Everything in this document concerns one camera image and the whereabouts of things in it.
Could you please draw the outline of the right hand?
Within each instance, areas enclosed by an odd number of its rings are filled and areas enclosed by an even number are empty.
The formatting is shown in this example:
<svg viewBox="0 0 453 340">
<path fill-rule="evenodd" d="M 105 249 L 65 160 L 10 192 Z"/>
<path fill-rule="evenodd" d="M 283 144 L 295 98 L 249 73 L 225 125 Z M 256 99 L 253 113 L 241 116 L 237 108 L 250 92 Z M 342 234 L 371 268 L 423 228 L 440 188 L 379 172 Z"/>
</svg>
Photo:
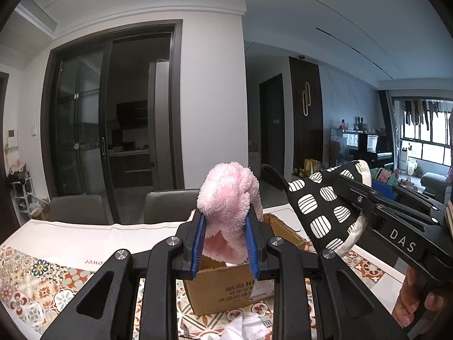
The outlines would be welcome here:
<svg viewBox="0 0 453 340">
<path fill-rule="evenodd" d="M 418 277 L 419 273 L 409 266 L 396 304 L 392 310 L 392 317 L 402 328 L 406 328 L 413 323 L 414 314 L 420 306 L 419 293 L 415 288 Z M 445 286 L 431 291 L 425 298 L 423 306 L 429 311 L 439 312 L 446 307 L 451 298 L 452 287 Z"/>
</svg>

